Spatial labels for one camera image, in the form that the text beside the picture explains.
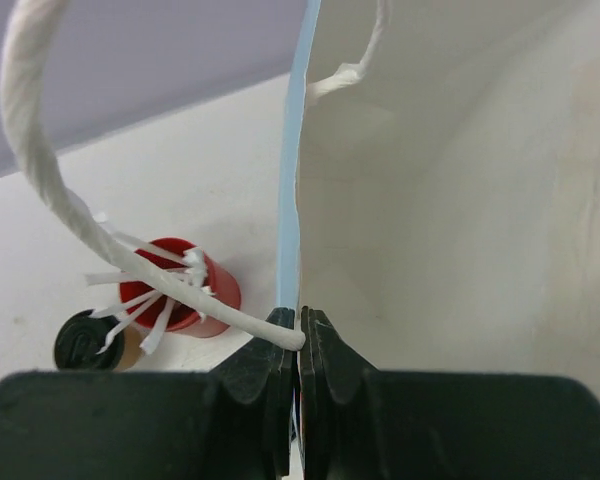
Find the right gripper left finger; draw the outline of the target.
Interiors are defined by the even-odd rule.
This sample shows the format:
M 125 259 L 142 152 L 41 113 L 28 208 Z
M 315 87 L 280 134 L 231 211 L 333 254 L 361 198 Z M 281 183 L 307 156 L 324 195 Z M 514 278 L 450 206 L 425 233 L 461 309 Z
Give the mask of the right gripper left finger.
M 0 479 L 279 479 L 296 356 L 252 339 L 208 372 L 0 382 Z

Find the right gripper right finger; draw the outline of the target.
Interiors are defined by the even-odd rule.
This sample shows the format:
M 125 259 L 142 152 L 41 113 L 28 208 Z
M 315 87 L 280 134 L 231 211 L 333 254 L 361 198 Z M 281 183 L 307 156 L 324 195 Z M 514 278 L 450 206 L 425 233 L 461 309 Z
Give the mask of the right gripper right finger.
M 308 479 L 600 479 L 600 402 L 567 378 L 379 370 L 304 308 Z

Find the brown paper coffee cup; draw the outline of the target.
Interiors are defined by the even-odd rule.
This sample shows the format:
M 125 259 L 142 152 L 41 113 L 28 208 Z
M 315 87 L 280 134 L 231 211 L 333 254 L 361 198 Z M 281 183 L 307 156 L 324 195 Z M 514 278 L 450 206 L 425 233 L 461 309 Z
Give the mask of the brown paper coffee cup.
M 128 327 L 119 333 L 116 339 L 120 342 L 121 356 L 114 370 L 117 372 L 129 370 L 144 356 L 144 351 L 141 349 L 144 337 L 135 327 Z

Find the black plastic cup lid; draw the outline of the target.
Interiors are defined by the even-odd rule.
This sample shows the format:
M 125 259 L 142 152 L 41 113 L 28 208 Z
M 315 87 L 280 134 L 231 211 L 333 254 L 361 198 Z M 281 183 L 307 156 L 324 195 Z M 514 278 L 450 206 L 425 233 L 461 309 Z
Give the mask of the black plastic cup lid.
M 107 334 L 118 320 L 114 316 L 95 318 L 92 310 L 84 310 L 69 318 L 59 330 L 53 348 L 55 366 L 59 370 L 113 371 L 121 365 L 125 341 L 116 336 L 103 352 Z

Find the light blue paper bag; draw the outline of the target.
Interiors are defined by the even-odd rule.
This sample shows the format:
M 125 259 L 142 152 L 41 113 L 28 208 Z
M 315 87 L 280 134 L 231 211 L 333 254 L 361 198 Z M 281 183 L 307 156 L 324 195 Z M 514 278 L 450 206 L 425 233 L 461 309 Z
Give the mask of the light blue paper bag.
M 376 364 L 600 397 L 600 1 L 314 1 L 277 299 Z

